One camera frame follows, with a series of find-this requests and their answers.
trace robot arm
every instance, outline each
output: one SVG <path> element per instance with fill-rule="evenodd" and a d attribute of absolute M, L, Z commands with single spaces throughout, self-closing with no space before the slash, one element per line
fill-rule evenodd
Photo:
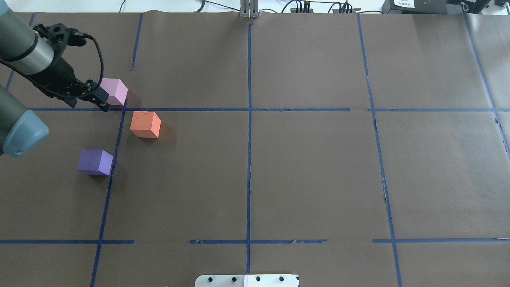
<path fill-rule="evenodd" d="M 68 45 L 84 46 L 87 38 L 94 41 L 101 61 L 99 83 L 78 80 L 62 58 Z M 46 96 L 70 107 L 75 107 L 80 99 L 105 112 L 109 109 L 108 93 L 99 86 L 103 59 L 95 39 L 61 23 L 50 27 L 39 24 L 31 29 L 4 0 L 0 0 L 0 63 L 32 82 Z M 20 156 L 47 135 L 47 126 L 33 111 L 0 86 L 0 155 Z"/>

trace metal bracket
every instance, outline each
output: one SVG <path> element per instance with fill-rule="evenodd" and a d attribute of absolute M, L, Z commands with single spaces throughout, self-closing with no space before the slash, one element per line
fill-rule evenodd
<path fill-rule="evenodd" d="M 201 275 L 195 287 L 299 287 L 299 275 Z"/>
<path fill-rule="evenodd" d="M 259 17 L 259 0 L 241 0 L 241 18 Z"/>

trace black cable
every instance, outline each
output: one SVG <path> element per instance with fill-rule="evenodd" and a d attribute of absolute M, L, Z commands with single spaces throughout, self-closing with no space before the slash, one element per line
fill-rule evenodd
<path fill-rule="evenodd" d="M 361 11 L 361 12 L 356 12 L 356 13 L 368 13 L 368 12 L 378 12 L 378 13 L 384 14 L 382 11 L 377 11 L 377 10 L 368 10 L 368 11 Z"/>
<path fill-rule="evenodd" d="M 297 11 L 297 3 L 301 4 L 301 1 L 299 1 L 299 0 L 290 0 L 290 1 L 287 2 L 287 4 L 285 4 L 284 8 L 282 9 L 282 13 L 285 11 L 285 8 L 287 8 L 287 6 L 289 4 L 291 4 L 292 2 L 294 2 L 294 1 L 296 1 L 296 11 Z"/>
<path fill-rule="evenodd" d="M 333 9 L 333 6 L 334 6 L 334 5 L 336 5 L 336 4 L 340 5 L 340 8 L 342 8 L 342 3 L 340 3 L 340 2 L 335 2 L 335 3 L 331 4 L 331 7 L 329 8 L 329 10 L 328 10 L 327 12 L 328 12 L 328 13 L 329 13 L 329 12 L 331 12 L 331 9 Z"/>
<path fill-rule="evenodd" d="M 122 11 L 122 6 L 124 6 L 125 3 L 126 3 L 126 0 L 122 1 L 122 4 L 120 4 L 119 13 Z"/>
<path fill-rule="evenodd" d="M 198 8 L 198 10 L 196 10 L 195 13 L 199 13 L 200 11 L 202 11 L 202 9 L 205 5 L 206 5 L 206 0 L 202 0 L 202 4 L 200 5 L 200 8 Z"/>
<path fill-rule="evenodd" d="M 218 6 L 221 6 L 221 7 L 225 7 L 225 8 L 228 8 L 228 9 L 231 9 L 231 10 L 234 10 L 234 11 L 237 11 L 237 12 L 241 12 L 241 10 L 239 9 L 236 9 L 236 8 L 232 8 L 232 7 L 229 7 L 229 6 L 225 6 L 223 4 L 219 4 L 219 3 L 216 3 L 216 2 L 211 2 L 211 1 L 208 1 L 208 0 L 204 0 L 205 2 L 207 3 L 211 3 L 211 4 L 214 4 L 214 5 L 218 5 Z"/>
<path fill-rule="evenodd" d="M 342 7 L 340 8 L 340 11 L 338 11 L 339 13 L 345 13 L 345 9 L 347 9 L 347 5 L 349 5 L 349 3 L 347 3 L 347 1 L 344 3 L 344 5 L 342 5 Z"/>
<path fill-rule="evenodd" d="M 261 11 L 264 11 L 264 10 L 267 10 L 267 11 L 273 11 L 274 13 L 278 13 L 278 12 L 274 11 L 273 9 L 269 9 L 269 8 L 264 8 L 264 9 L 262 9 Z"/>
<path fill-rule="evenodd" d="M 97 86 L 95 88 L 93 88 L 92 90 L 90 90 L 89 92 L 86 92 L 84 94 L 72 95 L 72 94 L 62 94 L 62 93 L 54 92 L 52 90 L 49 90 L 45 86 L 37 83 L 36 81 L 32 80 L 32 78 L 30 78 L 25 73 L 23 73 L 22 71 L 18 70 L 16 67 L 14 67 L 13 65 L 9 64 L 8 62 L 6 62 L 4 60 L 0 60 L 0 64 L 3 64 L 6 67 L 8 67 L 8 68 L 12 69 L 13 71 L 15 71 L 16 73 L 20 74 L 21 76 L 23 76 L 23 78 L 29 80 L 32 84 L 34 84 L 34 86 L 36 86 L 39 90 L 41 90 L 43 92 L 47 92 L 47 93 L 50 93 L 52 95 L 55 95 L 57 97 L 64 98 L 64 99 L 79 99 L 79 98 L 86 97 L 88 95 L 93 94 L 94 92 L 96 92 L 96 90 L 98 90 L 100 88 L 101 82 L 103 81 L 103 73 L 105 71 L 105 65 L 103 63 L 103 55 L 101 53 L 101 49 L 99 49 L 99 44 L 97 43 L 97 40 L 94 37 L 92 37 L 92 36 L 90 36 L 89 34 L 86 34 L 86 33 L 83 33 L 83 36 L 85 38 L 90 39 L 90 40 L 92 40 L 94 42 L 94 45 L 96 46 L 96 49 L 97 49 L 97 54 L 99 55 L 99 61 L 101 63 L 101 72 L 99 74 L 99 82 L 97 83 Z"/>

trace orange cube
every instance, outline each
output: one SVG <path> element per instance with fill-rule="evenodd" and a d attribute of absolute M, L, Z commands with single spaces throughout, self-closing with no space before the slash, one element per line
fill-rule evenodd
<path fill-rule="evenodd" d="M 161 119 L 155 112 L 133 113 L 130 129 L 137 137 L 158 138 L 160 127 Z"/>

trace pink cube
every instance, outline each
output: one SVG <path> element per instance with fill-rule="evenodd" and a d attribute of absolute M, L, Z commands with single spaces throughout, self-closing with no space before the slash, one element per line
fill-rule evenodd
<path fill-rule="evenodd" d="M 126 95 L 128 94 L 128 88 L 119 79 L 108 79 L 103 78 L 101 82 L 101 88 L 103 88 L 109 95 L 106 101 L 110 105 L 123 106 L 126 101 Z"/>

